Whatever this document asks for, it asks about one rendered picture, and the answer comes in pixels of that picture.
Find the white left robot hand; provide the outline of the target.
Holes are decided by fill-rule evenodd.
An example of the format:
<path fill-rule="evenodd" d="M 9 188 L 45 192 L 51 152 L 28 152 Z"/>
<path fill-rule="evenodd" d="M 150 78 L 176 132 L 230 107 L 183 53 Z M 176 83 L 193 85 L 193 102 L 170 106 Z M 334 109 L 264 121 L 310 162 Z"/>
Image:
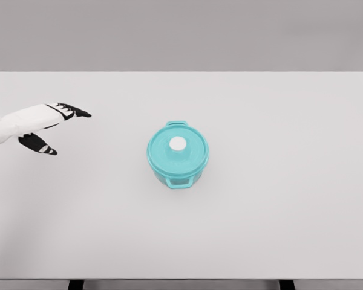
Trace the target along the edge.
<path fill-rule="evenodd" d="M 6 136 L 17 137 L 21 145 L 34 152 L 57 155 L 57 151 L 36 133 L 73 117 L 90 118 L 91 114 L 66 103 L 46 103 L 8 114 L 3 120 L 8 125 Z"/>

